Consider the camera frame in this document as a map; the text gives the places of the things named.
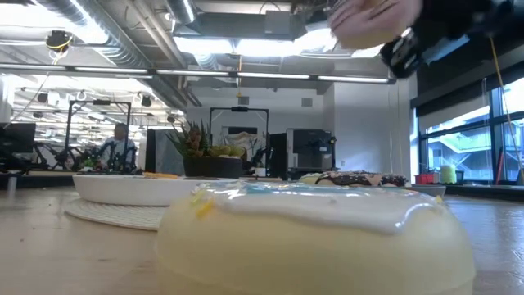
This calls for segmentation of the silver ribbed ventilation duct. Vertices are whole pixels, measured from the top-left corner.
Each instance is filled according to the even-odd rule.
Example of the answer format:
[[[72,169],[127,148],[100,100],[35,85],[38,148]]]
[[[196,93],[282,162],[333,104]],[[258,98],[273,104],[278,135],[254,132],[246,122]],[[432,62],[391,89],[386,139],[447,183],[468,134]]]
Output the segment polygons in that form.
[[[103,57],[118,67],[152,68],[154,63],[138,48],[98,0],[34,0],[50,12],[65,17],[82,29],[94,29],[106,40],[95,47]],[[188,105],[199,107],[200,101],[188,88],[169,82],[166,78],[153,76],[145,79],[146,86],[153,90],[168,106],[184,109]]]

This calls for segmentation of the large pink iced donut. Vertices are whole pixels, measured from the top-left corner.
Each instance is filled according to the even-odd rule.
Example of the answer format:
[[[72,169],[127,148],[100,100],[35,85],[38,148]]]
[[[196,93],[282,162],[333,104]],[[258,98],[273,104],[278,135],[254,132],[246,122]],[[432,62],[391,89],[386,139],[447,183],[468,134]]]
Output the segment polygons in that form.
[[[422,0],[337,0],[327,22],[342,48],[373,48],[401,36],[419,17],[422,4]]]

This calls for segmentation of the potted succulent plant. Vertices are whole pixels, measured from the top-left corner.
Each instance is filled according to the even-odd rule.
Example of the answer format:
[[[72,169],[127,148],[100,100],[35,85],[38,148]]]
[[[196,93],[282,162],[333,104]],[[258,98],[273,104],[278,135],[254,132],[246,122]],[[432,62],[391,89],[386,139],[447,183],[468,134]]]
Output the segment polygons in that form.
[[[203,121],[189,122],[166,134],[183,158],[187,177],[238,179],[243,174],[246,151],[237,145],[213,145]]]

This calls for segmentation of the dark grey plate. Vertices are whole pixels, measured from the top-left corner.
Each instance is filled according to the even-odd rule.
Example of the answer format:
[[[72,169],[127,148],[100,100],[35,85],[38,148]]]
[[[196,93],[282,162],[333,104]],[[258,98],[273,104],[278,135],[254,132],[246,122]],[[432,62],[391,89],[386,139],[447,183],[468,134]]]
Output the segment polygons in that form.
[[[409,187],[410,190],[425,193],[433,197],[443,197],[445,195],[446,187],[444,185],[437,184],[413,184]]]

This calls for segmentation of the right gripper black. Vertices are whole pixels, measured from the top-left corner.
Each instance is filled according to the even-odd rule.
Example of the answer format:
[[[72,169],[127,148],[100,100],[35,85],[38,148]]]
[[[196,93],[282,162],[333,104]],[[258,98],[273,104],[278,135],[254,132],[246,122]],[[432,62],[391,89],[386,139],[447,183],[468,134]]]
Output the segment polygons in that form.
[[[408,33],[385,43],[379,55],[396,78],[409,78],[424,62],[423,44],[492,34],[513,18],[514,0],[422,0]]]

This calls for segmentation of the large chocolate white-drizzle donut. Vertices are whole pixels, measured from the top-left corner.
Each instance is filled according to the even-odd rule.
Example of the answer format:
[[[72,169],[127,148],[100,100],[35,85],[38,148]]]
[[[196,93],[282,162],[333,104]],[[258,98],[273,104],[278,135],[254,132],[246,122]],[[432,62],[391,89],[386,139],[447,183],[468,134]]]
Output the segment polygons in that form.
[[[342,187],[397,187],[408,188],[410,181],[403,175],[367,171],[328,171],[321,174],[317,185]]]

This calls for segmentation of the round white woven placemat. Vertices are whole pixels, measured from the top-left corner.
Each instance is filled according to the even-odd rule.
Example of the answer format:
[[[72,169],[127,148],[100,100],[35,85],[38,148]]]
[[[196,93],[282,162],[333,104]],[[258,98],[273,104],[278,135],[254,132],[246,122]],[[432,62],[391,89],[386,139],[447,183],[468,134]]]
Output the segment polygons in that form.
[[[127,206],[90,202],[77,198],[64,207],[70,216],[127,229],[157,231],[165,206]]]

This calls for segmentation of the large white blue-iced donut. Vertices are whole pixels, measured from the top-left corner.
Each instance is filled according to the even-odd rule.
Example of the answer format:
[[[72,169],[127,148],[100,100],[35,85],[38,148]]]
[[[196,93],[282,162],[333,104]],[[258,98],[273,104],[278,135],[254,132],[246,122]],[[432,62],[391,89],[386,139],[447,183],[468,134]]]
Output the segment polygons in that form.
[[[472,246],[438,198],[402,188],[201,184],[160,223],[169,295],[472,295]]]

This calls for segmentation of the person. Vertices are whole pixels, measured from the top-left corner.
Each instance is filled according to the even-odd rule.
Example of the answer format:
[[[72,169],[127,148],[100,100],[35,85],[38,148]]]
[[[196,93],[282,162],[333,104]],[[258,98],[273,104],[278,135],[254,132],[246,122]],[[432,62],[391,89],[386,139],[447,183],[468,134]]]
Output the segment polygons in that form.
[[[102,168],[108,168],[109,165],[124,169],[133,167],[136,146],[134,141],[129,138],[128,131],[129,128],[124,123],[115,125],[113,135],[102,144],[102,154],[100,155]]]

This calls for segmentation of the tall black rig frame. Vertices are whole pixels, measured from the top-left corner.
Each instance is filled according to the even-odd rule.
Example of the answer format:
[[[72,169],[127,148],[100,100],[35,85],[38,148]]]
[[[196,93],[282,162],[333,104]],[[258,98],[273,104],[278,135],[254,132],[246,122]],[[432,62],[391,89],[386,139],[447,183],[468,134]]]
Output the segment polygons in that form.
[[[124,150],[122,151],[122,154],[120,155],[119,159],[121,160],[121,163],[117,166],[113,162],[114,157],[114,143],[108,143],[99,150],[99,154],[101,155],[107,148],[108,145],[111,145],[111,152],[110,152],[110,160],[108,161],[108,168],[110,170],[119,170],[122,174],[133,168],[131,164],[127,164],[127,154],[129,152],[128,149],[128,143],[129,143],[129,123],[131,119],[131,103],[130,102],[112,102],[110,100],[102,100],[102,99],[95,99],[91,101],[80,101],[80,100],[70,100],[69,101],[69,109],[67,113],[67,122],[66,122],[66,132],[65,132],[65,146],[64,149],[61,151],[60,156],[62,160],[66,160],[67,156],[73,156],[73,153],[70,148],[70,129],[71,129],[71,121],[72,117],[78,112],[83,111],[83,107],[86,104],[93,104],[96,106],[110,106],[110,105],[125,105],[127,107],[127,111],[124,112],[124,114],[127,116],[127,122],[125,124],[125,127],[122,131],[122,134],[124,136]]]

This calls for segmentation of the long ceiling light bar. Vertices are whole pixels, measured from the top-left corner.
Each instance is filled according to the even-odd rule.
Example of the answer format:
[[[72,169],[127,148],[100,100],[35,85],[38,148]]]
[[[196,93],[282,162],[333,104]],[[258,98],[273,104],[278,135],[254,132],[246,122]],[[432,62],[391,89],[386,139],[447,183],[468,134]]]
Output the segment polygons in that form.
[[[315,82],[356,83],[356,84],[393,84],[396,79],[376,78],[364,76],[337,76],[337,75],[305,75],[284,73],[263,73],[246,71],[217,71],[217,70],[157,70],[140,68],[114,68],[99,66],[57,66],[39,64],[0,63],[0,72],[16,73],[28,72],[37,75],[109,75],[116,78],[151,79],[153,76],[189,76],[210,78],[234,79],[284,79]]]

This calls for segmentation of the white plate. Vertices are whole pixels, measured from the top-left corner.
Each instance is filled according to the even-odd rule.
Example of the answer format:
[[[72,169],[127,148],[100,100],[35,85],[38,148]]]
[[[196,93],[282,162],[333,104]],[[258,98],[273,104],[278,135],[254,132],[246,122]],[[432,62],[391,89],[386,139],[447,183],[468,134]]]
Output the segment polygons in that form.
[[[139,207],[167,207],[187,197],[199,184],[235,179],[151,178],[143,175],[74,175],[79,196],[86,201]]]

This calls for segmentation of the black cabinet machine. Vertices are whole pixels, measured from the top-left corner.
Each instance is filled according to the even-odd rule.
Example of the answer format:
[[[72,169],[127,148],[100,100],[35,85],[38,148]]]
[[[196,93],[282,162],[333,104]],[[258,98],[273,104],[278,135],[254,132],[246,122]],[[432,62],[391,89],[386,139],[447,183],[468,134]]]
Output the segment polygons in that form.
[[[288,129],[269,136],[269,176],[298,180],[336,169],[336,138],[323,129]]]

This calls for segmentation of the grey ceiling box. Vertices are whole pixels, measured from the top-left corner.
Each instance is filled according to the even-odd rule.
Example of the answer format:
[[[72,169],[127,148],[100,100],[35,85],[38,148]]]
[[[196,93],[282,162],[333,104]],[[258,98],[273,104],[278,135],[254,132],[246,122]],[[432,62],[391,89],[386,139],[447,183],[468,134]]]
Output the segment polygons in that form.
[[[267,35],[289,35],[291,32],[290,13],[288,11],[266,11],[264,32]]]

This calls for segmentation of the green white cup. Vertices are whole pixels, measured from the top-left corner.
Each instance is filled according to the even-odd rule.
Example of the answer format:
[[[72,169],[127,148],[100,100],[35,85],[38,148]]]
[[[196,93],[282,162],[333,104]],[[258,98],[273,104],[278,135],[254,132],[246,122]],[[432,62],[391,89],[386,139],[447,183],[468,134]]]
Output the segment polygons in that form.
[[[457,183],[457,173],[455,165],[442,165],[440,167],[440,182],[443,184]]]

